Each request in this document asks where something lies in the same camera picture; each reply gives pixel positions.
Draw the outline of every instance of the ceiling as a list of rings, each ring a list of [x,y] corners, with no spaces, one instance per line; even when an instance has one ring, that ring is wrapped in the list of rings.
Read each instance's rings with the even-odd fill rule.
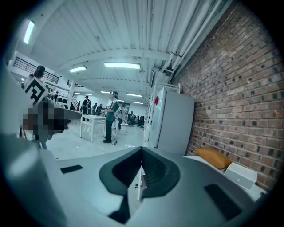
[[[220,16],[225,0],[46,1],[31,14],[35,31],[29,45],[19,45],[19,51],[95,92],[117,90],[120,97],[141,94],[148,102],[150,71],[165,67],[187,12],[196,2],[179,48],[192,32],[203,5],[210,5],[204,23],[218,1],[213,18]],[[140,63],[141,69],[106,68],[104,62]],[[87,69],[69,72],[81,65]]]

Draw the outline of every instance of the white refrigerator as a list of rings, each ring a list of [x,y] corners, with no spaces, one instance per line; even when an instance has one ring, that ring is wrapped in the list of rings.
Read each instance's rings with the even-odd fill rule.
[[[148,146],[184,155],[190,137],[194,99],[163,88],[156,96]]]

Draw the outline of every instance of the orange cushion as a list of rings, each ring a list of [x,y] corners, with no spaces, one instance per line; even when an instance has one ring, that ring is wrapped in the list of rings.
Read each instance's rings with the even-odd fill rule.
[[[232,163],[226,155],[212,148],[198,148],[196,153],[218,169],[227,168]]]

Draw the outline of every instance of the cap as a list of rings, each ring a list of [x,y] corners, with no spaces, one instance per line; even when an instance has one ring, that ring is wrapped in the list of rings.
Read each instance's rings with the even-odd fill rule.
[[[113,92],[111,92],[111,94],[115,94],[115,97],[118,98],[118,92],[117,91],[113,91]]]

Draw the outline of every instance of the railing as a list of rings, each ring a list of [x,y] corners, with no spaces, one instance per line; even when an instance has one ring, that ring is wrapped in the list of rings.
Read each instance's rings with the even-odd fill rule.
[[[72,101],[73,101],[73,106],[75,107],[75,109],[76,109],[76,110],[79,110],[79,109],[78,109],[78,105],[79,105],[79,104],[78,104],[77,99],[75,98],[75,95],[72,96]]]
[[[72,81],[68,80],[68,82],[67,82],[68,87],[71,87],[71,84],[72,84]]]
[[[79,85],[79,84],[75,84],[75,87],[84,87],[84,86],[82,86],[82,85]]]
[[[36,68],[37,68],[37,66],[35,66],[35,65],[31,64],[31,63],[28,63],[28,62],[26,62],[25,60],[23,60],[23,59],[21,59],[19,57],[16,57],[16,60],[15,60],[13,66],[15,66],[15,67],[17,67],[19,69],[22,69],[22,70],[24,70],[26,72],[29,72],[31,74],[34,74],[35,71],[36,71]],[[54,83],[57,83],[58,80],[59,80],[59,77],[57,77],[57,76],[55,76],[55,75],[53,75],[53,74],[51,74],[49,72],[46,72],[46,71],[44,72],[43,78],[45,80],[49,80],[49,81],[54,82]]]

